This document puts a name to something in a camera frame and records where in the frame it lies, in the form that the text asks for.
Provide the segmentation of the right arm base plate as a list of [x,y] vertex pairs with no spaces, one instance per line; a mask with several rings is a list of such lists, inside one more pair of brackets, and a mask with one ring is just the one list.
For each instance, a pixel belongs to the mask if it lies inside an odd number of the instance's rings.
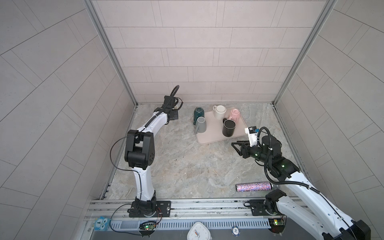
[[271,200],[248,200],[243,206],[251,209],[253,216],[281,216],[277,205]]

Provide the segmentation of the grey mug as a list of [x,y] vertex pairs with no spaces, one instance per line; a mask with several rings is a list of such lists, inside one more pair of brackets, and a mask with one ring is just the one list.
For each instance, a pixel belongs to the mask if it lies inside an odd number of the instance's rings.
[[207,122],[204,117],[198,117],[195,125],[195,134],[205,133],[207,130]]

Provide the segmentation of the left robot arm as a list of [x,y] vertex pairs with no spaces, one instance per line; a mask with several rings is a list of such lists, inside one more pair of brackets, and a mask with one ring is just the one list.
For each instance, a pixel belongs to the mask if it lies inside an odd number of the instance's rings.
[[156,191],[152,184],[151,165],[155,159],[155,136],[170,121],[178,119],[183,100],[165,96],[161,107],[137,130],[127,133],[125,156],[130,170],[134,172],[137,194],[132,204],[133,216],[151,217],[157,211]]

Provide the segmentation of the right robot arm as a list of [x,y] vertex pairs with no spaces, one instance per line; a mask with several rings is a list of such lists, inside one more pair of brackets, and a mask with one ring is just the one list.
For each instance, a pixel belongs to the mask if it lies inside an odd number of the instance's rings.
[[282,190],[266,195],[265,209],[270,215],[281,213],[292,219],[317,240],[369,240],[371,229],[362,220],[355,221],[332,204],[292,161],[282,156],[282,144],[273,136],[263,136],[252,145],[249,141],[231,144],[244,159],[263,163],[264,173],[273,185],[285,185],[309,208],[298,206]]

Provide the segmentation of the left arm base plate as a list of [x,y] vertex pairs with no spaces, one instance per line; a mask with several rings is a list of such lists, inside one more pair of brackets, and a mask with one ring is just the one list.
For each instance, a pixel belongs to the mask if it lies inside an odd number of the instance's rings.
[[135,199],[128,210],[130,218],[169,217],[171,201],[139,201]]

